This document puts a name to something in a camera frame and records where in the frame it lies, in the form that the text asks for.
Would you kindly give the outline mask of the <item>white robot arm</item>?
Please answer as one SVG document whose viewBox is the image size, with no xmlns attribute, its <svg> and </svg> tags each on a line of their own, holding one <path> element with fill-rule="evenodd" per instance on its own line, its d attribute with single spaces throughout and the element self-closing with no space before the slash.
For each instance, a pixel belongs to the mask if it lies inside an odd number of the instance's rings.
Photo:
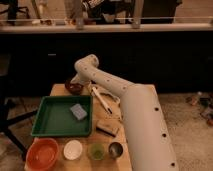
<svg viewBox="0 0 213 171">
<path fill-rule="evenodd" d="M 94 54 L 77 60 L 74 83 L 94 81 L 120 98 L 120 109 L 133 171 L 179 171 L 161 105 L 154 88 L 98 68 Z"/>
</svg>

